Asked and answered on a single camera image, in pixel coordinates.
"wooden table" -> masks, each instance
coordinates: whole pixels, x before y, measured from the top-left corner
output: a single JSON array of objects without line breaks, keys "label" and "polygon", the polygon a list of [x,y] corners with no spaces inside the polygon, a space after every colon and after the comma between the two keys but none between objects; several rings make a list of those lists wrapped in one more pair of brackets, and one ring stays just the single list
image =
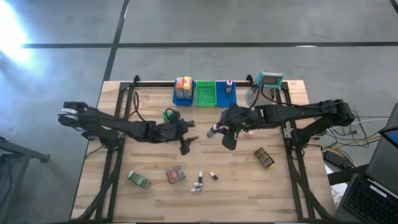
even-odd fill
[{"label": "wooden table", "polygon": [[[308,98],[302,80],[287,81],[293,103],[307,104]],[[104,82],[98,109],[114,114],[120,82]],[[148,120],[162,121],[162,112],[172,103],[171,87],[134,87],[139,94],[139,112]],[[247,87],[237,87],[238,105],[247,106]],[[190,146],[191,152],[180,155],[179,142],[149,144],[127,138],[119,180],[114,222],[273,222],[296,221],[296,212],[285,147],[280,128],[255,130],[245,139],[241,134],[236,150],[221,145],[222,135],[206,137],[210,127],[220,120],[224,108],[177,108],[185,120],[193,119],[196,127],[185,137],[199,136]],[[136,115],[130,120],[137,120]],[[311,119],[297,121],[299,128]],[[90,142],[87,153],[98,148],[99,142]],[[263,147],[276,161],[273,169],[265,170],[253,152]],[[100,189],[105,150],[88,157],[84,163],[73,207],[72,218],[78,217],[91,203]],[[305,150],[310,188],[319,202],[334,214],[335,206],[319,147]],[[169,184],[165,170],[181,165],[186,180]],[[148,178],[152,185],[141,189],[127,180],[130,170]],[[204,171],[204,188],[191,193],[199,171]],[[219,179],[213,180],[209,171]],[[307,213],[303,193],[302,207]],[[103,216],[108,209],[108,198]]]}]

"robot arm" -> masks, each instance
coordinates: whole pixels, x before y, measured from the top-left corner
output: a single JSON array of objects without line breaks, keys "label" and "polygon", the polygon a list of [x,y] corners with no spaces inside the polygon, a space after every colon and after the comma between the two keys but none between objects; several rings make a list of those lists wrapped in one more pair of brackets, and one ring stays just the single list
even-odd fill
[{"label": "robot arm", "polygon": [[222,112],[220,122],[214,133],[221,133],[223,145],[229,150],[236,148],[240,131],[276,128],[292,119],[320,118],[302,129],[290,132],[292,145],[302,147],[311,136],[320,134],[332,126],[347,126],[355,117],[347,103],[342,100],[326,100],[320,103],[302,106],[264,105],[255,106],[254,110],[231,104]]},{"label": "robot arm", "polygon": [[183,138],[188,128],[194,124],[193,121],[186,122],[180,118],[178,111],[170,115],[170,122],[156,124],[155,121],[126,121],[89,107],[84,102],[64,102],[58,116],[58,121],[62,125],[82,129],[83,137],[88,140],[99,138],[108,149],[119,147],[119,132],[140,142],[162,143],[178,140],[181,142],[181,155],[189,153],[189,144],[196,139]]}]

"blue bin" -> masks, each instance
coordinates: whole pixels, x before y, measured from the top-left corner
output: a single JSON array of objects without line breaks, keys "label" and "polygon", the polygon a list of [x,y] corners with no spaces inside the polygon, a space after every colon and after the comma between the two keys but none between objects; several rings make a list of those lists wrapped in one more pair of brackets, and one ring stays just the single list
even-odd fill
[{"label": "blue bin", "polygon": [[195,93],[195,81],[192,80],[192,97],[190,99],[178,99],[175,95],[175,85],[174,85],[174,94],[173,94],[173,103],[176,106],[192,106],[194,93]]},{"label": "blue bin", "polygon": [[236,85],[232,83],[232,90],[225,93],[226,82],[216,82],[217,107],[227,108],[230,103],[236,103]]}]

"green plastic tray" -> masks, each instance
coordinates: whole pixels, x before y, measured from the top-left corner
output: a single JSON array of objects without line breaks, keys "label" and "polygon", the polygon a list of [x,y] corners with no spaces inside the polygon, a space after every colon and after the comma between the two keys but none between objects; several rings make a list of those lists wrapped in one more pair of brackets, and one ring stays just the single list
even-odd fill
[{"label": "green plastic tray", "polygon": [[212,107],[217,104],[216,82],[196,81],[197,106]]}]

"gray floor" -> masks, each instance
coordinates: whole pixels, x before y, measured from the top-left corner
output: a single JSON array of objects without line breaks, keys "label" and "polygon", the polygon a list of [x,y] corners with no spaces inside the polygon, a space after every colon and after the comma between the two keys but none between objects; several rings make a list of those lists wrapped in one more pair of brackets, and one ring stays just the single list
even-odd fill
[{"label": "gray floor", "polygon": [[[27,44],[111,43],[123,4],[8,2]],[[121,42],[394,41],[397,21],[388,0],[131,0]],[[4,33],[2,44],[5,37],[16,39]],[[0,55],[0,136],[51,153],[47,164],[31,162],[9,223],[68,220],[87,142],[59,125],[56,114],[68,100],[97,104],[109,52],[7,49]],[[343,98],[362,116],[388,116],[398,101],[397,58],[398,47],[119,49],[111,80],[135,74],[143,80],[242,79],[260,70],[283,71],[286,79],[305,80],[312,102]],[[364,127],[373,133],[385,123]],[[346,150],[365,164],[374,147]]]}]

